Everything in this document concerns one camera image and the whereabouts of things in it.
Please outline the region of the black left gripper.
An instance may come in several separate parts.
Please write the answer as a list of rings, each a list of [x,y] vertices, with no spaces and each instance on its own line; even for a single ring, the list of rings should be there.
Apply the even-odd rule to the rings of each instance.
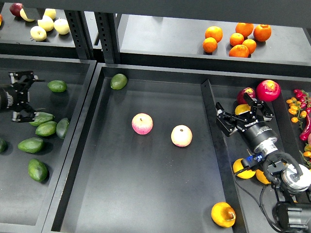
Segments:
[[[12,121],[16,123],[34,122],[39,115],[30,104],[29,88],[35,82],[45,82],[33,71],[9,72],[11,84],[0,85],[0,111],[12,111]]]

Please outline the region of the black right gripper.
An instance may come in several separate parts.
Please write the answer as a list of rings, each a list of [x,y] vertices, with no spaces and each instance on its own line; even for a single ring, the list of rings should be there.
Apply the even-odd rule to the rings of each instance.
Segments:
[[[265,101],[251,98],[247,93],[243,94],[243,99],[251,106],[246,118],[254,121],[243,123],[241,116],[228,113],[219,102],[216,102],[216,125],[227,137],[239,131],[252,152],[261,151],[259,149],[261,145],[274,145],[277,134],[266,122],[274,117],[273,111]]]

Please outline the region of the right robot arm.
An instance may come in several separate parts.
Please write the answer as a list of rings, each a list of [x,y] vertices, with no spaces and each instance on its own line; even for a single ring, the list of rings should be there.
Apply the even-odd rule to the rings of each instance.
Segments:
[[[303,192],[309,194],[311,172],[276,147],[277,135],[267,123],[274,114],[267,103],[248,94],[243,98],[250,110],[241,114],[231,114],[219,102],[215,104],[216,124],[221,131],[227,137],[239,132],[251,150],[250,155],[242,159],[242,168],[235,171],[234,176],[260,169],[277,199],[273,208],[274,219],[266,217],[269,225],[279,233],[309,233],[311,204],[295,202],[294,197]]]

